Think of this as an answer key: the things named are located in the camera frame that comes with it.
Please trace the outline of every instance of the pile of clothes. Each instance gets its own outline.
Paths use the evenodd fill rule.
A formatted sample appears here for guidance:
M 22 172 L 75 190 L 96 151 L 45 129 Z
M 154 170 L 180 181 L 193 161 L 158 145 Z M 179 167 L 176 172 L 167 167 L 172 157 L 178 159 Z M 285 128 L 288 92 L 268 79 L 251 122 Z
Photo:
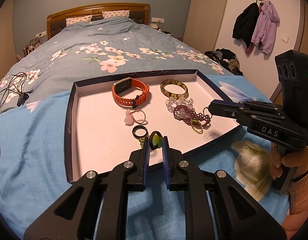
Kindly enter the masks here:
M 239 61 L 236 54 L 229 49 L 216 49 L 214 51 L 206 51 L 207 57 L 219 63 L 224 69 L 230 71 L 236 76 L 244 76 L 239 70 Z

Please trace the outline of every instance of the human hand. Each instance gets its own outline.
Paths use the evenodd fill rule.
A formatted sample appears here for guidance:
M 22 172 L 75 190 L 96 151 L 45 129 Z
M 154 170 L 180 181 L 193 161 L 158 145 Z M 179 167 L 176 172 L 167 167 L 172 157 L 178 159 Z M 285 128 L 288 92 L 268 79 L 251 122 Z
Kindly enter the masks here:
M 292 152 L 281 157 L 277 144 L 272 143 L 269 172 L 273 179 L 279 178 L 283 174 L 282 164 L 290 168 L 297 167 L 292 179 L 301 177 L 308 172 L 308 146 L 299 152 Z

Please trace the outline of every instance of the tray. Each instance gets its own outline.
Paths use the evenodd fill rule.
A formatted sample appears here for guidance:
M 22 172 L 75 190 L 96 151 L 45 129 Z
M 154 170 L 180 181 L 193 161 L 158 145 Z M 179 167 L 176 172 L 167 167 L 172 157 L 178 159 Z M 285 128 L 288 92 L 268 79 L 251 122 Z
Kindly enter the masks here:
M 160 91 L 160 83 L 165 79 L 176 79 L 186 84 L 189 98 L 194 100 L 197 113 L 202 112 L 214 99 L 231 101 L 230 98 L 198 70 L 167 70 L 136 72 L 98 77 L 75 82 L 70 93 L 64 138 L 64 160 L 67 181 L 77 181 L 87 171 L 97 173 L 111 171 L 116 165 L 129 159 L 132 151 L 140 149 L 140 143 L 132 135 L 133 126 L 126 126 L 124 119 L 129 107 L 115 103 L 111 87 L 114 82 L 126 77 L 137 78 L 150 85 L 150 94 L 136 109 L 146 113 L 146 128 L 149 134 L 160 131 L 167 136 L 169 145 L 185 155 L 202 151 L 210 144 L 240 125 L 233 119 L 213 116 L 211 126 L 203 134 L 195 133 L 183 121 L 174 118 L 166 107 L 168 99 Z M 183 89 L 168 85 L 173 93 L 183 93 Z M 131 88 L 120 94 L 124 98 L 135 98 L 141 91 Z M 142 119 L 142 113 L 135 113 Z M 151 151 L 150 166 L 157 167 L 162 162 L 161 149 Z

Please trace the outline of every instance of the bed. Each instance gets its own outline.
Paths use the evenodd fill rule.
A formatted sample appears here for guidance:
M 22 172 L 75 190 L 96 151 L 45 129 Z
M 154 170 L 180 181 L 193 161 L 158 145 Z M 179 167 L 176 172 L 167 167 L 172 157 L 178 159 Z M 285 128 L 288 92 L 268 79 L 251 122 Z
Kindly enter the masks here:
M 131 11 L 129 18 L 102 18 L 102 11 L 123 9 Z M 63 145 L 73 82 L 113 73 L 198 69 L 233 101 L 268 101 L 243 77 L 232 75 L 200 52 L 147 26 L 149 12 L 148 4 L 114 3 L 50 15 L 48 41 L 15 64 L 1 80 L 0 91 L 12 75 L 25 72 L 26 79 L 14 81 L 15 89 L 33 90 L 21 107 L 16 106 L 16 93 L 9 91 L 0 114 L 0 212 L 20 238 L 70 187 Z M 86 15 L 93 15 L 90 22 L 66 27 L 66 18 Z M 288 198 L 270 188 L 269 149 L 270 142 L 241 128 L 221 144 L 211 146 L 208 154 L 198 153 L 189 160 L 206 171 L 226 170 L 282 223 L 289 208 Z M 246 181 L 248 174 L 256 181 Z M 184 237 L 184 200 L 178 193 L 166 190 L 163 171 L 156 170 L 150 175 L 146 191 L 129 195 L 126 239 Z

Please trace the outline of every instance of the blue gripper pad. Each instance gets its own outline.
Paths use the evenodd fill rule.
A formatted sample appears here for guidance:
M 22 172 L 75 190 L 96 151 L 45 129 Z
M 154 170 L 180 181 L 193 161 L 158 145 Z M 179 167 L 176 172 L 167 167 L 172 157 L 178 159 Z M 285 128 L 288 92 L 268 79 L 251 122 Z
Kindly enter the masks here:
M 143 169 L 143 187 L 146 188 L 146 178 L 149 172 L 149 165 L 150 165 L 150 142 L 147 140 L 146 147 L 146 155 L 145 155 L 145 162 L 144 162 L 144 169 Z
M 169 164 L 168 164 L 168 156 L 167 156 L 167 151 L 166 151 L 165 138 L 163 138 L 162 153 L 163 153 L 165 183 L 166 183 L 167 189 L 170 189 L 170 180 L 169 180 L 170 173 L 169 173 Z

